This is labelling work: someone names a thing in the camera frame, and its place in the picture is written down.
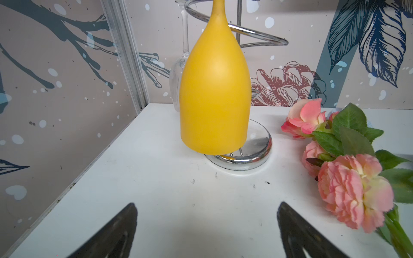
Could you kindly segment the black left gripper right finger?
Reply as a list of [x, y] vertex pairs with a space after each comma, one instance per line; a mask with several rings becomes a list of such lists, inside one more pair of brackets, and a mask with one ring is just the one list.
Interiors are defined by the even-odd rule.
[[346, 258], [347, 255], [320, 234], [286, 202], [277, 211], [281, 240], [288, 258]]

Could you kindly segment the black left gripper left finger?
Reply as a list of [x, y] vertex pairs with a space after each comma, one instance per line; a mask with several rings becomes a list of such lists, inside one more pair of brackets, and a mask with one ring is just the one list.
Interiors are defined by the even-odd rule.
[[128, 258], [137, 228], [138, 210], [129, 203], [69, 258]]

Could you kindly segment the pink artificial flower bouquet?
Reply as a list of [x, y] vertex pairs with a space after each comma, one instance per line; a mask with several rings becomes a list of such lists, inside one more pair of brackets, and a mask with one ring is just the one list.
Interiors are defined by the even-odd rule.
[[400, 167], [406, 159], [374, 150], [383, 131], [369, 127], [358, 106], [348, 104], [327, 116], [321, 102], [296, 102], [281, 129], [295, 139], [310, 139], [302, 163], [317, 181], [325, 208], [351, 229], [377, 233], [399, 257], [412, 257], [398, 209], [413, 202], [413, 172]]

